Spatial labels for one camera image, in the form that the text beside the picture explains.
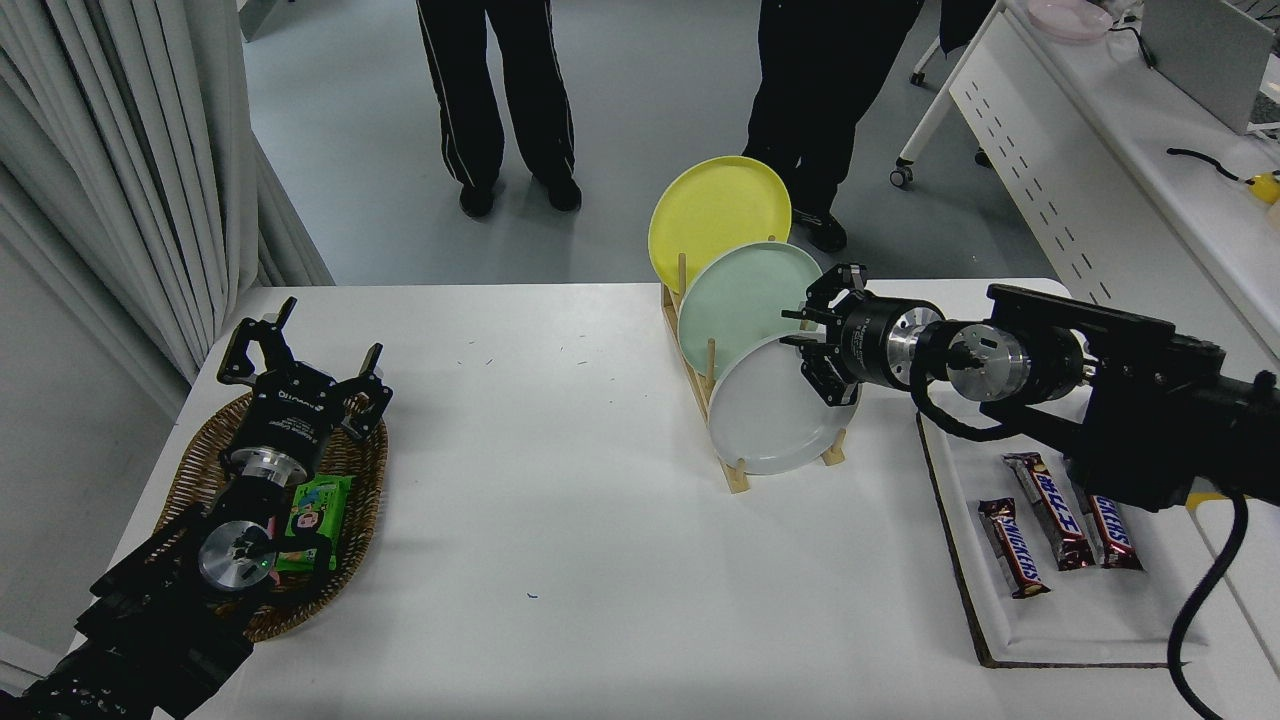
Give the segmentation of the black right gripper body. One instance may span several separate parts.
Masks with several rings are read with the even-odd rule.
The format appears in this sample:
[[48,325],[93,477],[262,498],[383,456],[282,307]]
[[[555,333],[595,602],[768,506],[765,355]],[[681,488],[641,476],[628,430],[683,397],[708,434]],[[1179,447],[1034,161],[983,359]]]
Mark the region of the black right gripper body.
[[916,328],[916,302],[849,295],[837,305],[838,357],[860,382],[906,388]]

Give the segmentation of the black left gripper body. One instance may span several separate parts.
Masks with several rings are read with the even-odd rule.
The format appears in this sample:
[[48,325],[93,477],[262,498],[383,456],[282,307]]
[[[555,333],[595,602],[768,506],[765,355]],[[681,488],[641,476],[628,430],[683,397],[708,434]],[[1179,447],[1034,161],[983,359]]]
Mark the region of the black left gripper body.
[[340,421],[337,380],[314,368],[260,374],[239,429],[228,447],[228,466],[242,468],[257,451],[283,455],[314,471]]

